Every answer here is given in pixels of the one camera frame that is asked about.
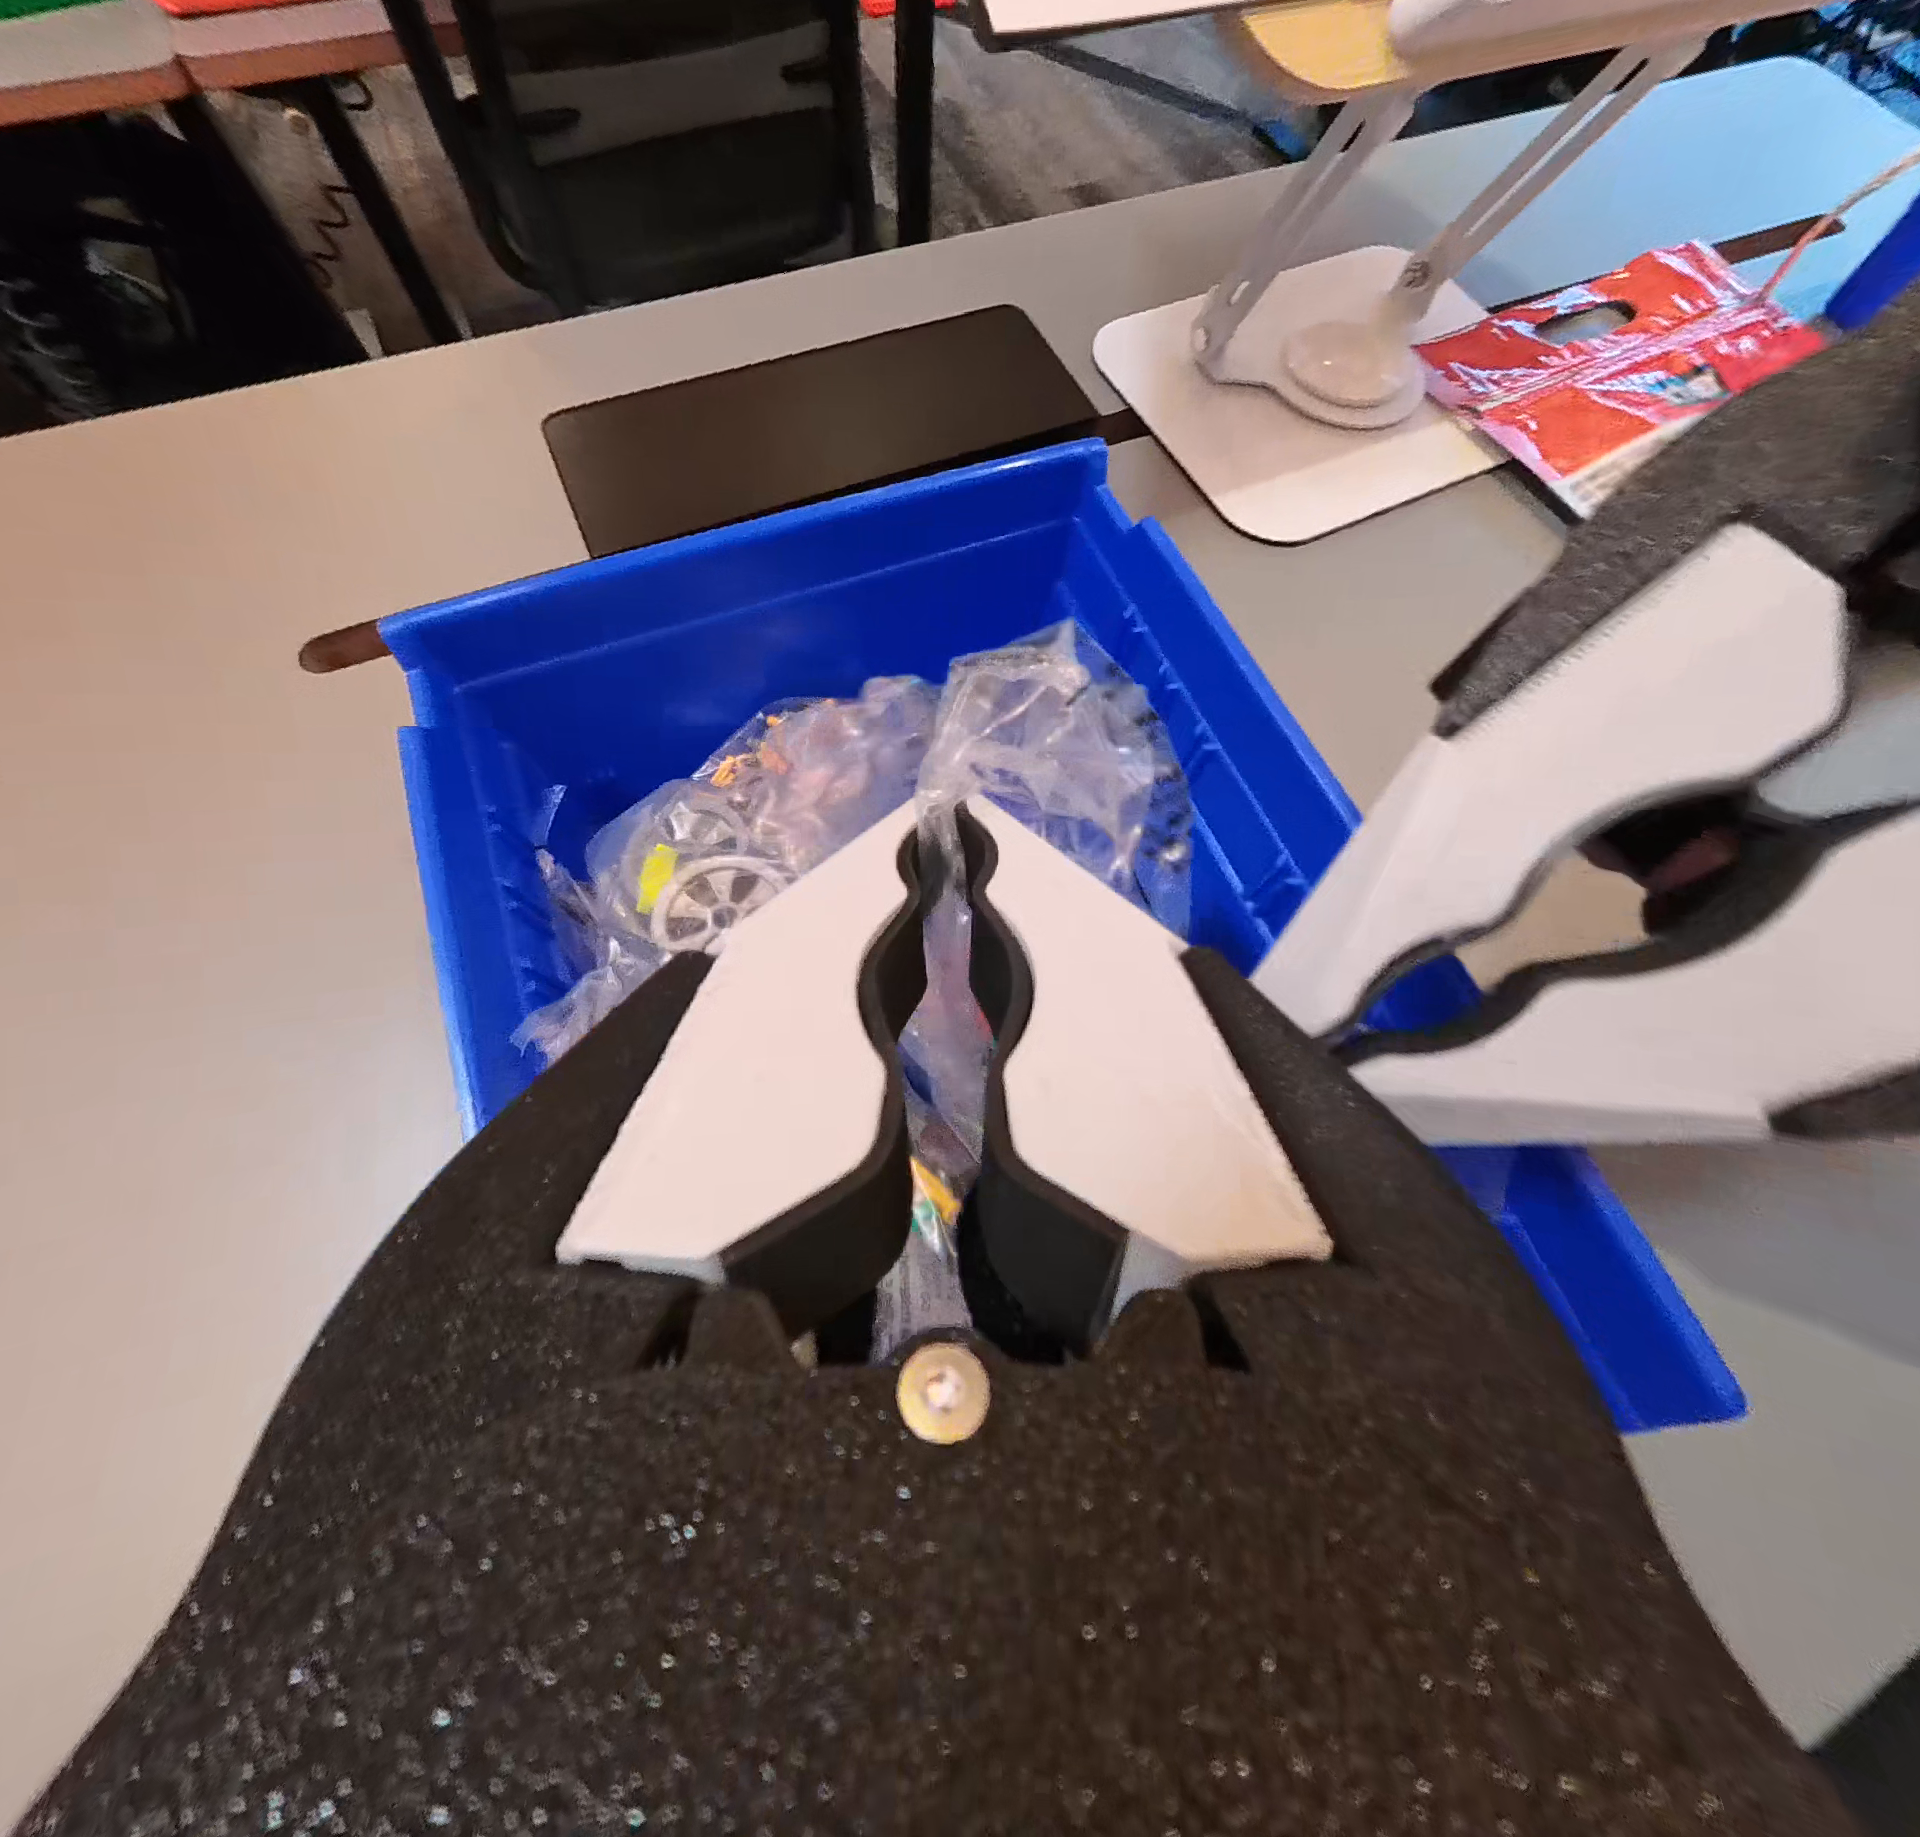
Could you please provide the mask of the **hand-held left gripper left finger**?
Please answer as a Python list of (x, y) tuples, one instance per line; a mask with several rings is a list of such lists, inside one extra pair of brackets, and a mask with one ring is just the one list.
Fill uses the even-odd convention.
[(556, 1263), (756, 1291), (787, 1339), (868, 1299), (910, 1236), (903, 1037), (927, 879), (903, 802), (716, 956), (573, 1211)]

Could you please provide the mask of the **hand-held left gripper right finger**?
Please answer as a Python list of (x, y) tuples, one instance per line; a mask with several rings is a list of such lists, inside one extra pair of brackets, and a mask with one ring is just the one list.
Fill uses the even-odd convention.
[(994, 1029), (973, 1220), (1020, 1318), (1090, 1356), (1143, 1291), (1329, 1263), (1190, 940), (990, 799), (954, 813)]

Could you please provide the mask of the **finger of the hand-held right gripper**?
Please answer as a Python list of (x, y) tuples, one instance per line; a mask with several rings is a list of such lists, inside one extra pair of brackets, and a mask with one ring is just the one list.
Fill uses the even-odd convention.
[(1779, 766), (1742, 856), (1646, 940), (1340, 1047), (1434, 1146), (1913, 1135), (1920, 725), (1860, 711)]
[(1550, 867), (1663, 799), (1747, 786), (1839, 725), (1853, 614), (1728, 523), (1453, 737), (1424, 737), (1253, 984), (1347, 1037), (1409, 967), (1499, 930)]

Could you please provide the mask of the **colourful printed toy package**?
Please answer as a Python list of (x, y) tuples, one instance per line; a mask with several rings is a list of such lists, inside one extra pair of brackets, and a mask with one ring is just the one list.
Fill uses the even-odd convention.
[(1681, 240), (1420, 342), (1415, 358), (1434, 407), (1584, 520), (1669, 439), (1821, 347), (1709, 240)]

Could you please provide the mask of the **clear bag with wheels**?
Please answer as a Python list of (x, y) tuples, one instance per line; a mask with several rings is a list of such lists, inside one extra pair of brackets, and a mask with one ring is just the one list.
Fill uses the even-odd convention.
[(854, 841), (852, 822), (777, 799), (735, 799), (702, 779), (662, 784), (587, 843), (587, 873), (536, 847), (567, 956), (567, 991), (529, 1011), (514, 1051), (556, 1067), (668, 956), (721, 940)]

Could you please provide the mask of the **clear bag of colourful connectors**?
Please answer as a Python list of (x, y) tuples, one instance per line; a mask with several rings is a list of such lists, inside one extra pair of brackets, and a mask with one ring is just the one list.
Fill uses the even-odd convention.
[[(1076, 630), (1055, 621), (945, 670), (917, 772), (917, 813), (954, 847), (954, 807), (990, 799), (1090, 879), (1170, 930), (1193, 915), (1193, 799), (1149, 697)], [(999, 1282), (973, 1183), (994, 1037), (966, 979), (973, 915), (944, 896), (927, 922), (927, 1000), (903, 1037), (917, 1220), (873, 1287), (868, 1356), (966, 1329), (1022, 1362), (1066, 1343)]]

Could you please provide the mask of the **blue plastic bin with sticker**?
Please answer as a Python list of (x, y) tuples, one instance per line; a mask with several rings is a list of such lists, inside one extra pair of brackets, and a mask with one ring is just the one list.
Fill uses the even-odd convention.
[(466, 1127), (536, 1080), (514, 1023), (562, 992), (536, 847), (587, 836), (735, 720), (1073, 619), (1190, 772), (1193, 938), (1253, 967), (1358, 813), (1159, 523), (1073, 443), (396, 614), (401, 786)]

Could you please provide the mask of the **white book stand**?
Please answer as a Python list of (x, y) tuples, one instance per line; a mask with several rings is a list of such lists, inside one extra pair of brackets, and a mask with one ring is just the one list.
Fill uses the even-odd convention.
[[(1154, 443), (1261, 544), (1306, 544), (1502, 463), (1424, 392), (1420, 347), (1483, 318), (1459, 279), (1719, 25), (1821, 0), (1390, 0), (1400, 77), (1356, 93), (1234, 270), (1203, 294), (1121, 314), (1095, 373)], [(1613, 54), (1600, 75), (1424, 245), (1347, 245), (1306, 262), (1306, 239), (1400, 139), (1420, 93)]]

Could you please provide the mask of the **black table inset panel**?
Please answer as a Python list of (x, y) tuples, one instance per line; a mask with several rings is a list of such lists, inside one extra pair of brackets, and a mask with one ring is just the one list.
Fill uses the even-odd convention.
[(1104, 439), (1029, 314), (966, 311), (541, 423), (587, 556)]

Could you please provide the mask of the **black mesh office chair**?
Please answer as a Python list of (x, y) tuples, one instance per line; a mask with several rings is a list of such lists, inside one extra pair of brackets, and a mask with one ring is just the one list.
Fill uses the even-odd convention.
[(377, 0), (495, 270), (556, 314), (879, 245), (859, 0)]

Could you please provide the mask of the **grey background table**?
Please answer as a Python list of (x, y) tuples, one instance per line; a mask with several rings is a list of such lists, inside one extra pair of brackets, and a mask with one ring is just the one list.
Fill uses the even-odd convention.
[(396, 68), (382, 0), (172, 18), (153, 0), (71, 8), (0, 25), (0, 123), (61, 123), (151, 102)]

